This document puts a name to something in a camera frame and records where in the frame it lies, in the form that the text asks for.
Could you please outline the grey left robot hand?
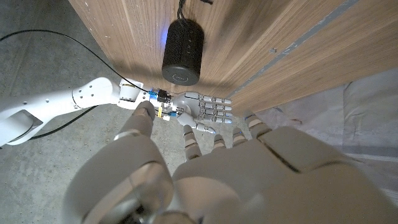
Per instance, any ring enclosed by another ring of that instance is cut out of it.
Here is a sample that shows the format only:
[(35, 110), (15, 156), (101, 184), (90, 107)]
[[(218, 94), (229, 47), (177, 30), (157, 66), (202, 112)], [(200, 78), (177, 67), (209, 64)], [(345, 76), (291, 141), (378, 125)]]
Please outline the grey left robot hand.
[(208, 154), (183, 129), (185, 162), (170, 173), (151, 140), (153, 105), (142, 102), (114, 141), (76, 173), (63, 223), (396, 223), (397, 207), (354, 160), (252, 113), (246, 139), (216, 136)]

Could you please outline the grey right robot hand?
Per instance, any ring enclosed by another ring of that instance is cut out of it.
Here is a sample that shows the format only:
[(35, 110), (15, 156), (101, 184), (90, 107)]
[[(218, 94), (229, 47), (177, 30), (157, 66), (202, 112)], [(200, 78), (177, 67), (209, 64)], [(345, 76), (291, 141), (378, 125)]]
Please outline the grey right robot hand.
[(177, 121), (192, 129), (215, 134), (216, 131), (203, 123), (232, 123), (232, 101), (227, 98), (203, 95), (195, 91), (185, 91), (172, 97), (177, 110)]

